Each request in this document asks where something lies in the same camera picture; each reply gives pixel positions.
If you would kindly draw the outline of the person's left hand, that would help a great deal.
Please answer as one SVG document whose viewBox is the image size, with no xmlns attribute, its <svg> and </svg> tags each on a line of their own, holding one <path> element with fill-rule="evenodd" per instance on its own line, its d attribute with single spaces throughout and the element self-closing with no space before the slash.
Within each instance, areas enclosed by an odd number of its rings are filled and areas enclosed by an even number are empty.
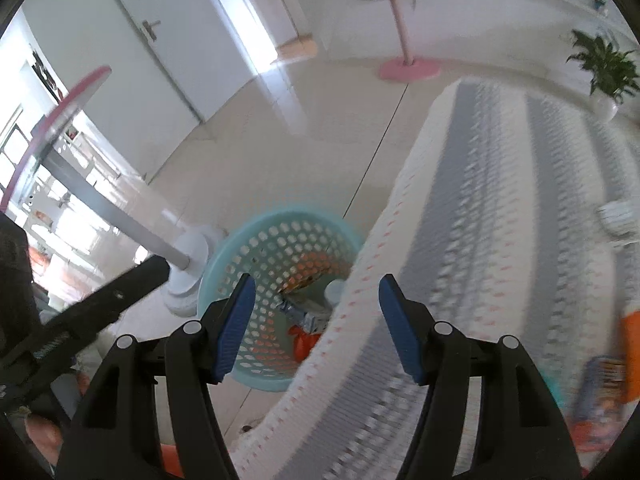
<svg viewBox="0 0 640 480">
<path fill-rule="evenodd" d="M 55 467 L 63 445 L 62 430 L 49 419 L 34 413 L 25 418 L 25 429 L 38 452 L 51 466 Z"/>
</svg>

